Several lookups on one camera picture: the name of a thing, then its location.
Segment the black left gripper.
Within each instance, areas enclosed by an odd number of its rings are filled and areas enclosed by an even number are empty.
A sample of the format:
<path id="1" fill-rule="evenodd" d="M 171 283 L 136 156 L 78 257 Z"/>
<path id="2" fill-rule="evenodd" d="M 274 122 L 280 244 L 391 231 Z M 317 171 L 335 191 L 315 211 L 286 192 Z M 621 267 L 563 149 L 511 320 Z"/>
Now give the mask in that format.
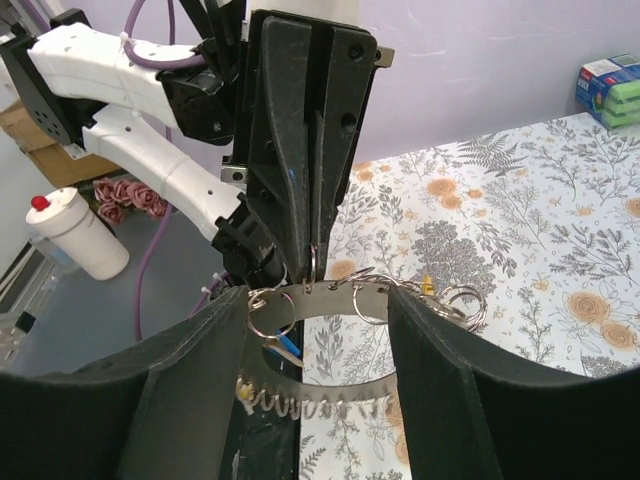
<path id="1" fill-rule="evenodd" d="M 230 163 L 291 280 L 309 283 L 325 273 L 372 83 L 395 52 L 336 13 L 252 9 L 236 54 Z"/>

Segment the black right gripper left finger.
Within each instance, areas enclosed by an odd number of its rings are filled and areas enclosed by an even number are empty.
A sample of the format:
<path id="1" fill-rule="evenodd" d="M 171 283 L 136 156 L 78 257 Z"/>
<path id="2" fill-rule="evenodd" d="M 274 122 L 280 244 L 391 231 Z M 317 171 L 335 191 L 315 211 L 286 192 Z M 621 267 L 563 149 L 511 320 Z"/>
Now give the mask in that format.
<path id="1" fill-rule="evenodd" d="M 215 479 L 248 318 L 228 290 L 73 373 L 1 377 L 5 479 Z"/>

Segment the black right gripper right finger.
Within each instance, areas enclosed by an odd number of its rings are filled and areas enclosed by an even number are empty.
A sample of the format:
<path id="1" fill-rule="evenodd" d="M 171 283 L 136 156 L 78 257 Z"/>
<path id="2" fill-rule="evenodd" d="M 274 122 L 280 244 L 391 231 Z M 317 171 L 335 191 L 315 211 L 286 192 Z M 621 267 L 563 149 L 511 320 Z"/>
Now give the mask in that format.
<path id="1" fill-rule="evenodd" d="M 639 372 L 589 378 L 504 350 L 391 289 L 415 479 L 635 479 Z"/>

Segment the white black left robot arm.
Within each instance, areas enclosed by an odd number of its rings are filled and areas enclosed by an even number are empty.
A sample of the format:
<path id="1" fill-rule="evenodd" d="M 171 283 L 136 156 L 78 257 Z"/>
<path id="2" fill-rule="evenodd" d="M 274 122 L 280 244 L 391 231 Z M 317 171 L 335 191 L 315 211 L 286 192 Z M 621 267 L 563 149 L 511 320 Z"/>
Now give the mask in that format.
<path id="1" fill-rule="evenodd" d="M 1 58 L 52 138 L 123 168 L 183 213 L 241 282 L 325 275 L 376 72 L 394 52 L 355 1 L 187 1 L 193 46 L 93 29 L 79 9 Z"/>

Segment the steel disc with keyrings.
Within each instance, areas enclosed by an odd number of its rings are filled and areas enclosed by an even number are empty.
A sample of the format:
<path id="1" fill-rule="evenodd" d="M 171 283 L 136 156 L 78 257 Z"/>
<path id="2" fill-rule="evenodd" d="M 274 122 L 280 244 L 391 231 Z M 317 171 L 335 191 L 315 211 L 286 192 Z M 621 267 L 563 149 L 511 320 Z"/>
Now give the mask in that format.
<path id="1" fill-rule="evenodd" d="M 293 420 L 309 419 L 328 407 L 354 402 L 377 412 L 378 401 L 391 395 L 397 375 L 347 385 L 308 384 L 288 378 L 270 367 L 263 352 L 268 339 L 278 339 L 291 332 L 297 323 L 324 316 L 357 316 L 373 326 L 388 324 L 388 293 L 392 288 L 405 291 L 437 316 L 466 329 L 476 331 L 485 321 L 487 302 L 480 291 L 470 285 L 451 285 L 433 295 L 424 295 L 414 282 L 376 274 L 371 267 L 338 280 L 303 282 L 278 287 L 264 287 L 248 293 L 248 333 L 245 337 L 240 382 L 253 390 L 249 415 L 263 398 L 272 398 L 279 416 Z"/>

